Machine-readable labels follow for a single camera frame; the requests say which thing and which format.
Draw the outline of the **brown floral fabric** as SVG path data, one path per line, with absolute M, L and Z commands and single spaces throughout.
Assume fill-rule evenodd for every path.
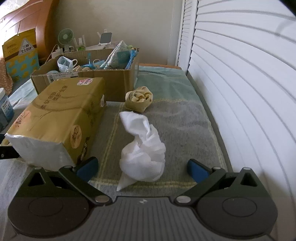
M 13 80 L 6 70 L 6 63 L 3 57 L 0 58 L 0 88 L 10 95 L 13 89 Z

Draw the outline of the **blue round plush toy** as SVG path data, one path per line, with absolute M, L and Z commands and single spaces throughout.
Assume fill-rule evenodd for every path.
M 59 72 L 57 70 L 51 70 L 48 73 L 46 73 L 47 75 L 51 75 L 51 74 L 59 74 Z

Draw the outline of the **blue patterned tassel sachet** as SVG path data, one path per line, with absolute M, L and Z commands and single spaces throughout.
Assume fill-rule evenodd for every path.
M 109 54 L 105 63 L 100 66 L 100 69 L 96 69 L 88 54 L 89 63 L 83 65 L 82 67 L 90 67 L 96 70 L 114 70 L 114 69 L 130 69 L 135 57 L 138 55 L 138 49 L 134 48 L 132 45 L 126 45 L 124 41 L 120 41 L 118 45 Z

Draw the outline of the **blue face mask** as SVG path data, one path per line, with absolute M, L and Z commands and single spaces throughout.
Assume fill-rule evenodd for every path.
M 77 65 L 77 63 L 78 63 L 77 59 L 70 60 L 65 56 L 61 56 L 57 60 L 58 69 L 61 73 L 72 72 L 75 66 Z
M 93 62 L 92 62 L 93 66 L 94 66 L 96 69 L 100 69 L 100 66 L 101 66 L 102 64 L 104 64 L 104 63 L 105 63 L 104 60 L 99 60 L 99 59 L 95 59 L 95 60 L 93 60 Z

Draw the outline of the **yellow blue snack bag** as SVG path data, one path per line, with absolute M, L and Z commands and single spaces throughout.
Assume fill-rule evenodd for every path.
M 6 70 L 13 82 L 28 79 L 39 69 L 36 30 L 30 29 L 8 39 L 2 45 Z

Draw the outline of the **clear jar white lid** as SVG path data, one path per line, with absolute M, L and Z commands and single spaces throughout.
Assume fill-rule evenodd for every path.
M 0 88 L 0 128 L 3 131 L 14 116 L 14 109 L 4 88 Z

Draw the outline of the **beige fabric rose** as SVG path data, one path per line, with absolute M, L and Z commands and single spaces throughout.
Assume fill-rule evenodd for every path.
M 138 87 L 125 95 L 125 108 L 137 113 L 144 111 L 152 104 L 153 94 L 146 86 Z

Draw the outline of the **white wifi router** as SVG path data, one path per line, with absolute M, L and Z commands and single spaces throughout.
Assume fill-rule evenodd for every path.
M 83 40 L 84 40 L 84 43 L 85 43 L 85 51 L 86 50 L 102 50 L 106 47 L 102 47 L 100 46 L 99 44 L 97 45 L 92 45 L 92 46 L 86 46 L 86 42 L 85 42 L 85 36 L 83 35 L 82 36 Z M 78 40 L 76 40 L 76 38 L 73 38 L 73 42 L 74 42 L 74 45 L 75 45 L 75 49 L 77 50 L 77 46 L 78 46 Z

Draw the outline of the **brown cardboard box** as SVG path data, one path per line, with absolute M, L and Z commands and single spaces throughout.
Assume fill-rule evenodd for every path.
M 88 70 L 74 73 L 51 73 L 57 71 L 59 57 L 49 60 L 31 74 L 31 80 L 37 93 L 42 92 L 49 84 L 58 79 L 76 77 L 102 77 L 105 80 L 105 97 L 107 101 L 124 102 L 125 94 L 134 89 L 139 70 L 139 55 L 137 55 L 128 70 Z

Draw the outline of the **white cloth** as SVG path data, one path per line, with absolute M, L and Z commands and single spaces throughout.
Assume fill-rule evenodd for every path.
M 165 168 L 166 146 L 157 129 L 145 115 L 123 111 L 119 116 L 124 129 L 134 136 L 134 140 L 121 151 L 119 166 L 122 175 L 116 190 L 121 191 L 138 181 L 159 180 Z

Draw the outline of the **white power strip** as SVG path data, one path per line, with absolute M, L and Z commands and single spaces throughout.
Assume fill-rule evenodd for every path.
M 59 46 L 57 46 L 57 49 L 51 53 L 51 58 L 54 59 L 57 56 L 60 56 L 62 54 L 63 54 L 63 48 L 60 48 Z

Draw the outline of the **phone on white stand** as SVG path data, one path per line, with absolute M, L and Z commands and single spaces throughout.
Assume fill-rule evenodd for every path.
M 100 46 L 106 47 L 107 45 L 110 45 L 112 43 L 112 32 L 109 32 L 107 29 L 104 29 L 102 34 L 97 32 L 97 35 L 100 37 Z

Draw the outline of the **gold tissue paper pack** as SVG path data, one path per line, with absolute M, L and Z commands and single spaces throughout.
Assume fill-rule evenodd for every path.
M 30 165 L 57 171 L 89 156 L 105 111 L 105 80 L 59 79 L 19 115 L 5 136 Z

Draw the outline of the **grey blue checked tablecloth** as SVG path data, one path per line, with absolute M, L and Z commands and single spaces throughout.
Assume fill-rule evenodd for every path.
M 194 87 L 182 70 L 141 67 L 137 87 L 154 96 L 143 114 L 107 102 L 90 149 L 95 157 L 78 171 L 111 198 L 170 196 L 195 185 L 187 163 L 226 168 L 222 151 Z

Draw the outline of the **small green desk fan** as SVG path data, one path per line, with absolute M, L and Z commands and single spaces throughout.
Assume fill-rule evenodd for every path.
M 74 38 L 74 32 L 70 28 L 60 31 L 58 34 L 58 42 L 64 46 L 64 51 L 70 50 L 70 42 Z

